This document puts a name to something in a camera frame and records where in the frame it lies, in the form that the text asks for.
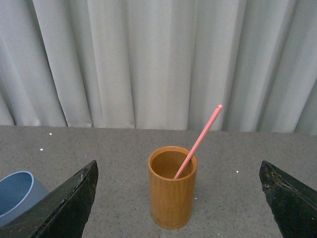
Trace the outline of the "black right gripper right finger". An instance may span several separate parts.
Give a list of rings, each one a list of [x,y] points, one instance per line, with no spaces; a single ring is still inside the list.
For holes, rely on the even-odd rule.
[[[262,161],[259,177],[282,236],[315,238],[317,192],[268,161]]]

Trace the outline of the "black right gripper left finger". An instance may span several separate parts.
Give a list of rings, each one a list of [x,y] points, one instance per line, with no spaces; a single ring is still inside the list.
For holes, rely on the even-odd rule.
[[[0,229],[2,238],[80,238],[98,182],[92,160],[29,210]]]

